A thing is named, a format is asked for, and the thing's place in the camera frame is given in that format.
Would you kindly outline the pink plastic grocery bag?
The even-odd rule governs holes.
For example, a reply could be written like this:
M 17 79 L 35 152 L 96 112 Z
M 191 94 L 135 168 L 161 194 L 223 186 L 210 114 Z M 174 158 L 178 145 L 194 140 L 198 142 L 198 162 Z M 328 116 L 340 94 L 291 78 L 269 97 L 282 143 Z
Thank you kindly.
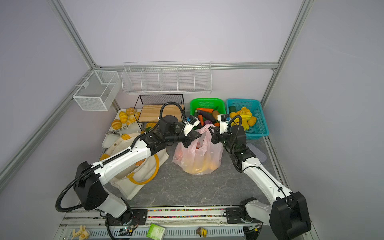
M 206 175 L 221 166 L 224 147 L 221 143 L 211 142 L 210 127 L 213 125 L 205 125 L 197 130 L 201 136 L 192 141 L 189 147 L 184 147 L 182 143 L 176 146 L 173 162 L 184 172 L 191 175 Z

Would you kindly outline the white canvas tote bag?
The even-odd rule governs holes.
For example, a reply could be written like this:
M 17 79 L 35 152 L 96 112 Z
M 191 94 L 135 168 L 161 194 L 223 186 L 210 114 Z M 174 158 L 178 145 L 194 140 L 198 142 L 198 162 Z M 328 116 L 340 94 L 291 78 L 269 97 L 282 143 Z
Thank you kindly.
M 105 160 L 130 147 L 135 137 L 139 133 L 124 134 L 119 137 L 101 156 L 100 160 Z M 159 151 L 154 156 L 143 159 L 130 166 L 114 178 L 109 183 L 119 190 L 121 197 L 130 201 L 135 195 L 157 175 L 159 168 L 169 158 L 165 149 Z

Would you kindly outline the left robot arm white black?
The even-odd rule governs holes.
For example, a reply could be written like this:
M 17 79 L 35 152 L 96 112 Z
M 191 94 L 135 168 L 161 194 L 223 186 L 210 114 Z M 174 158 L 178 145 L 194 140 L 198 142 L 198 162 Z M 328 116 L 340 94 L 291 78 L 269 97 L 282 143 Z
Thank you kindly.
M 168 143 L 182 143 L 188 147 L 201 136 L 194 130 L 199 124 L 198 118 L 193 115 L 187 117 L 184 110 L 181 110 L 181 121 L 175 116 L 163 116 L 164 108 L 168 105 L 181 107 L 176 102 L 162 105 L 156 125 L 135 137 L 128 148 L 93 164 L 81 163 L 75 179 L 59 194 L 55 203 L 56 210 L 59 213 L 80 208 L 98 210 L 104 212 L 108 219 L 114 218 L 120 225 L 130 223 L 134 217 L 132 208 L 123 199 L 108 193 L 105 184 L 138 161 L 165 149 Z

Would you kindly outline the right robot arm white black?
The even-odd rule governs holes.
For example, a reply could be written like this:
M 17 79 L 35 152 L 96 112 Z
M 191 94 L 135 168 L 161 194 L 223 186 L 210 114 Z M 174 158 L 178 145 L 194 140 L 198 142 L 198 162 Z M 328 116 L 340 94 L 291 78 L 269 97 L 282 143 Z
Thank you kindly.
M 242 118 L 222 114 L 218 121 L 218 127 L 209 128 L 211 142 L 223 144 L 235 169 L 250 177 L 269 201 L 268 205 L 254 198 L 243 201 L 241 218 L 247 222 L 256 219 L 269 225 L 279 240 L 292 240 L 309 232 L 312 225 L 306 198 L 280 183 L 247 147 Z

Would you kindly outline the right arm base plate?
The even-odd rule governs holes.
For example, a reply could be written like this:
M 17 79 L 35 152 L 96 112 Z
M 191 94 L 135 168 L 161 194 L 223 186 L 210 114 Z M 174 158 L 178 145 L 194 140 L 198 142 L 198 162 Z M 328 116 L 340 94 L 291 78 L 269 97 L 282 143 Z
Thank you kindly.
M 258 224 L 257 219 L 252 219 L 245 214 L 241 207 L 226 208 L 223 216 L 228 224 Z

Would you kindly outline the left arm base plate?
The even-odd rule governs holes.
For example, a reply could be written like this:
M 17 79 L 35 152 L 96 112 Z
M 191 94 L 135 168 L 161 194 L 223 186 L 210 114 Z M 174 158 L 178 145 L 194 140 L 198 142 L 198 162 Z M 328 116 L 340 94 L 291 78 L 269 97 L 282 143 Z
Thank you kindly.
M 147 209 L 133 209 L 127 210 L 119 218 L 106 214 L 106 219 L 110 226 L 143 226 L 146 224 L 147 216 Z

